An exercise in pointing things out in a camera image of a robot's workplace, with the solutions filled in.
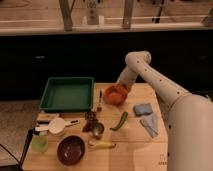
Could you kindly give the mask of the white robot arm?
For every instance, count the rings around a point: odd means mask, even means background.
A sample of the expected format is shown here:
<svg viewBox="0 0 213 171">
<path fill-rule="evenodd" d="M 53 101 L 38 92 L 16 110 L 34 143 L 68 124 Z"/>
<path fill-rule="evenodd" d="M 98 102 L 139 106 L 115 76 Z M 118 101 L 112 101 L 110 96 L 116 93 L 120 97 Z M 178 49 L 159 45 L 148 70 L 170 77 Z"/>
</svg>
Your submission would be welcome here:
<svg viewBox="0 0 213 171">
<path fill-rule="evenodd" d="M 140 76 L 169 108 L 167 171 L 213 171 L 213 102 L 150 66 L 148 51 L 129 52 L 117 82 L 131 90 Z"/>
</svg>

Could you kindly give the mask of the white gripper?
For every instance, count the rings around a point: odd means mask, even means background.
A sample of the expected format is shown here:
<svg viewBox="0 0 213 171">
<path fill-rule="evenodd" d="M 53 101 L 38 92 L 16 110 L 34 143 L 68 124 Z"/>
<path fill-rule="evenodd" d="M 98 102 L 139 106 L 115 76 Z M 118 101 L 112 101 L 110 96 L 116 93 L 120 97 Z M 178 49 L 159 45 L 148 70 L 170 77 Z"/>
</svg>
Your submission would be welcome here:
<svg viewBox="0 0 213 171">
<path fill-rule="evenodd" d="M 132 86 L 135 81 L 136 73 L 129 68 L 124 68 L 117 79 L 117 82 L 124 85 L 128 91 L 132 89 Z"/>
</svg>

